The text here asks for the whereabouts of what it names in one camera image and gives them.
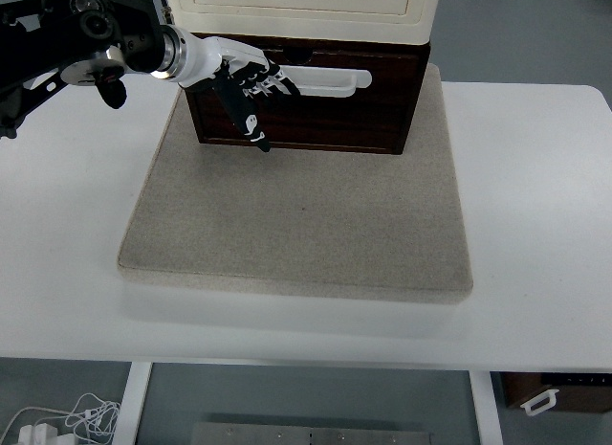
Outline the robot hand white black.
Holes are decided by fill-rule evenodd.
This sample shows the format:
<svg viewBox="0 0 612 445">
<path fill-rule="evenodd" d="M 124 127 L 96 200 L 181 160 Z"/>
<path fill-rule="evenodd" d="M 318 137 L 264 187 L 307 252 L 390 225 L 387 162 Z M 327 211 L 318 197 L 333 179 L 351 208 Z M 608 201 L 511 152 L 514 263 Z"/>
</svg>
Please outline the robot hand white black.
<svg viewBox="0 0 612 445">
<path fill-rule="evenodd" d="M 256 116 L 255 101 L 272 95 L 298 96 L 299 89 L 262 50 L 219 36 L 198 38 L 174 32 L 182 44 L 175 80 L 190 93 L 212 90 L 238 131 L 260 150 L 271 149 Z"/>
</svg>

